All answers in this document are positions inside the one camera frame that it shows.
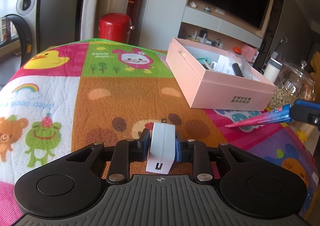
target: washing machine door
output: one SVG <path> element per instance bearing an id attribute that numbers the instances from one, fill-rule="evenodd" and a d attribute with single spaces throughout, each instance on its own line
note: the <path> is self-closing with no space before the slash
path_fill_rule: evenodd
<path id="1" fill-rule="evenodd" d="M 32 34 L 23 18 L 9 14 L 0 18 L 0 90 L 31 58 Z"/>

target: metal screw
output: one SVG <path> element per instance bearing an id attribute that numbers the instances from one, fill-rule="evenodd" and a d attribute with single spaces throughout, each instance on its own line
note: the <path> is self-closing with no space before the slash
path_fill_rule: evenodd
<path id="1" fill-rule="evenodd" d="M 109 180 L 113 182 L 119 182 L 119 181 L 122 181 L 123 179 L 124 179 L 124 175 L 121 173 L 114 173 L 109 176 Z"/>
<path id="2" fill-rule="evenodd" d="M 199 181 L 210 181 L 213 177 L 211 174 L 201 173 L 201 174 L 198 174 L 197 178 Z"/>

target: rainbow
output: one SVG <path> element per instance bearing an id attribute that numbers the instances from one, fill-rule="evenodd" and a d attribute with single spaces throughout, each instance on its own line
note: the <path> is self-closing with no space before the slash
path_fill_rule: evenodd
<path id="1" fill-rule="evenodd" d="M 27 83 L 27 84 L 22 84 L 22 85 L 20 85 L 19 87 L 15 88 L 15 89 L 13 90 L 13 92 L 18 92 L 18 91 L 20 91 L 20 90 L 22 90 L 22 89 L 29 89 L 29 90 L 32 91 L 32 92 L 37 92 L 37 91 L 39 91 L 39 87 L 38 87 L 36 84 Z"/>

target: cartoon frog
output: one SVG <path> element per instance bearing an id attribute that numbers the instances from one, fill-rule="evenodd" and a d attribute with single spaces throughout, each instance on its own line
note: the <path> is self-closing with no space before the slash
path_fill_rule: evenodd
<path id="1" fill-rule="evenodd" d="M 34 122 L 32 124 L 31 129 L 26 135 L 26 145 L 29 149 L 25 153 L 30 154 L 28 167 L 34 167 L 36 161 L 44 165 L 48 162 L 48 156 L 54 157 L 51 150 L 56 148 L 60 143 L 60 129 L 60 123 L 52 123 L 50 113 L 47 113 L 47 116 L 41 122 Z"/>

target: teal object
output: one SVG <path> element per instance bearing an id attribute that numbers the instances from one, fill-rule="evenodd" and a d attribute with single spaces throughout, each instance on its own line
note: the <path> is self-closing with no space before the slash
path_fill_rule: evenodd
<path id="1" fill-rule="evenodd" d="M 196 59 L 200 64 L 204 64 L 204 62 L 210 64 L 211 60 L 209 58 L 198 58 Z"/>

